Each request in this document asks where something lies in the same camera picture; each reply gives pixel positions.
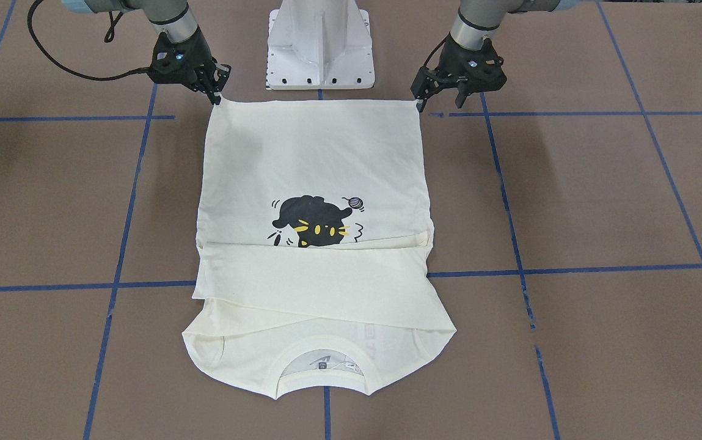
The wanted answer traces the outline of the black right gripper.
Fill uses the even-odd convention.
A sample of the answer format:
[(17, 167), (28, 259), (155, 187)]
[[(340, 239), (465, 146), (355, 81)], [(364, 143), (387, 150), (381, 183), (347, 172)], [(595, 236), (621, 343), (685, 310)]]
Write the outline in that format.
[(213, 105), (219, 105), (231, 70), (211, 55), (202, 31), (178, 43), (163, 32), (153, 47), (147, 75), (155, 84), (182, 84), (191, 91), (205, 92)]

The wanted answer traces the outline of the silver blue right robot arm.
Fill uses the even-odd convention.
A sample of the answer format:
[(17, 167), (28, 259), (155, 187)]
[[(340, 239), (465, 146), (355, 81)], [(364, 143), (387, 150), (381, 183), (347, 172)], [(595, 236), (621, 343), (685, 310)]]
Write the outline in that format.
[(212, 56), (188, 2), (63, 1), (63, 5), (77, 13), (118, 12), (121, 16), (141, 9), (158, 34), (152, 61), (149, 67), (122, 73), (119, 78), (145, 73), (152, 83), (182, 84), (206, 95), (213, 105), (221, 103), (231, 67)]

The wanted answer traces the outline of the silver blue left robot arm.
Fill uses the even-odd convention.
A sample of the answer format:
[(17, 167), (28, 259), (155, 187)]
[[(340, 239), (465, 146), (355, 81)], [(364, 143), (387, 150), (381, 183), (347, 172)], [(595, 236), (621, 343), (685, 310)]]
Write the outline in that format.
[(507, 81), (504, 60), (496, 53), (493, 36), (507, 14), (570, 9), (576, 1), (462, 1), (452, 28), (419, 68), (411, 86), (418, 112), (427, 100), (456, 89), (462, 108), (476, 93), (499, 91)]

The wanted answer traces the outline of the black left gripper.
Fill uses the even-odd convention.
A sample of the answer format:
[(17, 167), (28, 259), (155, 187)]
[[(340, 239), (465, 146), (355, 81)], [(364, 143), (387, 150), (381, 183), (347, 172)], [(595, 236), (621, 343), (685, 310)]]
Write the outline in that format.
[(427, 100), (444, 89), (457, 89), (457, 108), (462, 108), (473, 93), (499, 91), (507, 81), (503, 63), (490, 37), (482, 40), (479, 50), (469, 50), (451, 37), (444, 38), (427, 56), (412, 82), (418, 112), (423, 112)]

